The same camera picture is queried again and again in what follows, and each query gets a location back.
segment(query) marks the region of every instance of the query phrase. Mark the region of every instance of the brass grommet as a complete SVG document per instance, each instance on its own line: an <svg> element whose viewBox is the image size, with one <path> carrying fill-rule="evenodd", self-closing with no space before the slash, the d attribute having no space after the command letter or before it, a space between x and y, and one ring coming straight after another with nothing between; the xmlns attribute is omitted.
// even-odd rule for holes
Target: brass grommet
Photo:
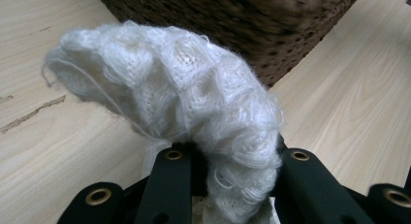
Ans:
<svg viewBox="0 0 411 224"><path fill-rule="evenodd" d="M295 150L291 153L291 156L299 161L307 161L309 159L309 155L302 152Z"/></svg>
<svg viewBox="0 0 411 224"><path fill-rule="evenodd" d="M106 202L110 197L111 191L108 188L97 188L87 194L85 202L90 206L98 206Z"/></svg>
<svg viewBox="0 0 411 224"><path fill-rule="evenodd" d="M178 160L182 157L182 153L179 150L170 150L166 153L166 158L168 160Z"/></svg>
<svg viewBox="0 0 411 224"><path fill-rule="evenodd" d="M396 204L397 206L411 208L411 198L407 194L404 194L392 188L384 189L383 193L384 197L387 200Z"/></svg>

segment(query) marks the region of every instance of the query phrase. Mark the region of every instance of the wicker basket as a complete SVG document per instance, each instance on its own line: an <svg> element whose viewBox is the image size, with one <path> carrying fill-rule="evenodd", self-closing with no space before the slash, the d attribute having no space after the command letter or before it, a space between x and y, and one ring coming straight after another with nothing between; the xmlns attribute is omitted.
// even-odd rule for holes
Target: wicker basket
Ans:
<svg viewBox="0 0 411 224"><path fill-rule="evenodd" d="M243 56L273 86L356 0L102 0L120 20L182 27Z"/></svg>

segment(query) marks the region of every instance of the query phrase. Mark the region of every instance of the wooden surface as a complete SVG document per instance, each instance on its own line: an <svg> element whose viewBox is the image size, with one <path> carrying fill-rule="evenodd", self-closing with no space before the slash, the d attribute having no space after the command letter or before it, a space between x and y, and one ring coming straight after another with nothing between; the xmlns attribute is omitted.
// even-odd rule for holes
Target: wooden surface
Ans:
<svg viewBox="0 0 411 224"><path fill-rule="evenodd" d="M0 0L0 223L55 223L85 186L140 178L144 140L120 117L51 89L46 52L73 28L115 21L99 0ZM359 0L271 92L289 147L312 150L366 193L411 164L411 7Z"/></svg>

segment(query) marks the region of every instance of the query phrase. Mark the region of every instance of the fuzzy mohair yarn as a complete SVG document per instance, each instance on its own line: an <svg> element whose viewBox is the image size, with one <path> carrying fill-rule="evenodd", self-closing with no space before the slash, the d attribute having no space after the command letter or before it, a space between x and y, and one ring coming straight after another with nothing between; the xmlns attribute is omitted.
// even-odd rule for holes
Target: fuzzy mohair yarn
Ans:
<svg viewBox="0 0 411 224"><path fill-rule="evenodd" d="M82 101L126 117L156 145L148 158L197 143L209 166L204 223L248 223L266 201L281 165L279 109L237 55L183 29L127 21L65 34L46 67Z"/></svg>

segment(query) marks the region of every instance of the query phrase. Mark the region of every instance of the white yarn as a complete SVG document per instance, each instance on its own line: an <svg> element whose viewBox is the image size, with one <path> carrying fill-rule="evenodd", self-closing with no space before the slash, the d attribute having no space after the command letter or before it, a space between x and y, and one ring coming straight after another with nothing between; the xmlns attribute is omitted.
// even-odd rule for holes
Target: white yarn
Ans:
<svg viewBox="0 0 411 224"><path fill-rule="evenodd" d="M196 142L209 164L204 223L247 223L267 198L281 164L278 108L233 53L182 29L127 21L67 33L46 66L81 100L128 118L157 145L149 155Z"/></svg>

